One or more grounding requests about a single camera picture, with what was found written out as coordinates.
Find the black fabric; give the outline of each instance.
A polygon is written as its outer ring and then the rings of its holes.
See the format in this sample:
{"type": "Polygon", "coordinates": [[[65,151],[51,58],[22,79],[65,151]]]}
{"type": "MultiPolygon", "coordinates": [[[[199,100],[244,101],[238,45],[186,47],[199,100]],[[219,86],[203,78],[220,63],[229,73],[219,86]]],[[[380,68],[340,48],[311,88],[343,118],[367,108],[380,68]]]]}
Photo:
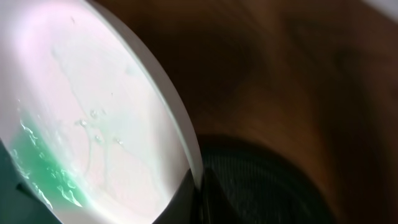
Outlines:
{"type": "Polygon", "coordinates": [[[211,169],[204,172],[201,197],[203,224],[242,224],[211,169]]]}
{"type": "Polygon", "coordinates": [[[199,138],[212,169],[245,223],[334,223],[315,186],[283,158],[230,138],[199,138]]]}

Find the brown surface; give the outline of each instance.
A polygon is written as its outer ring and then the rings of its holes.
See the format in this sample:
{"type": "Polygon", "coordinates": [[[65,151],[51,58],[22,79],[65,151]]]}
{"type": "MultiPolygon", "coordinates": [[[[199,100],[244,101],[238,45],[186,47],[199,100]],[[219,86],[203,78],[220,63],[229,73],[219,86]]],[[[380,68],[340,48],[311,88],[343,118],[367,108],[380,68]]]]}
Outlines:
{"type": "Polygon", "coordinates": [[[197,134],[269,146],[341,223],[392,222],[382,149],[398,146],[395,24],[356,1],[99,2],[158,58],[197,134]]]}

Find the black mesh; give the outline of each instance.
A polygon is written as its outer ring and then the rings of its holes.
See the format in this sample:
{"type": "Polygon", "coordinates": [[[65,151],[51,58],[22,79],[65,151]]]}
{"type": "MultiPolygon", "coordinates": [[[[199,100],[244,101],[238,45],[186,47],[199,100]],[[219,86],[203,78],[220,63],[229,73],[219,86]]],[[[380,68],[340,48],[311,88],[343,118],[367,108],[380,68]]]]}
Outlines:
{"type": "Polygon", "coordinates": [[[334,223],[318,190],[280,157],[243,143],[201,148],[205,167],[245,223],[334,223]]]}

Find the bubble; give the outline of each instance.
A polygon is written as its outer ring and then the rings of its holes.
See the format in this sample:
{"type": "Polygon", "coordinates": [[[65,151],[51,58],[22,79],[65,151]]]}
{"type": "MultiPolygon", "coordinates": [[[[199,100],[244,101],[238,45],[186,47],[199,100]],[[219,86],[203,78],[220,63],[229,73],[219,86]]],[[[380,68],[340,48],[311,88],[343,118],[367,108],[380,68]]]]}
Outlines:
{"type": "Polygon", "coordinates": [[[83,119],[79,121],[79,124],[80,124],[80,126],[82,126],[84,128],[87,127],[87,121],[85,121],[83,119]]]}
{"type": "Polygon", "coordinates": [[[97,119],[97,118],[98,118],[98,113],[97,113],[97,111],[92,110],[92,111],[90,112],[90,116],[91,116],[93,119],[97,119]]]}
{"type": "Polygon", "coordinates": [[[118,143],[119,145],[123,145],[123,141],[120,140],[120,139],[118,139],[118,138],[115,138],[114,141],[115,141],[116,143],[118,143]]]}
{"type": "Polygon", "coordinates": [[[102,143],[102,139],[101,139],[101,137],[99,136],[99,135],[95,135],[94,136],[94,139],[95,139],[95,141],[97,142],[97,143],[102,143]]]}

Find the green liquid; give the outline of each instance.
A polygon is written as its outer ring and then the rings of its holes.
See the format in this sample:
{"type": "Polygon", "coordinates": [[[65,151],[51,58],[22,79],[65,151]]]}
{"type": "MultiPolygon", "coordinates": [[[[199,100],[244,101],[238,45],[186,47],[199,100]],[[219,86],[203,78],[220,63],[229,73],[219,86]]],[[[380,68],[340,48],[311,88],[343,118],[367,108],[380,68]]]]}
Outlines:
{"type": "Polygon", "coordinates": [[[29,116],[21,116],[21,125],[11,147],[17,170],[37,198],[49,208],[87,206],[84,193],[57,161],[29,116]]]}

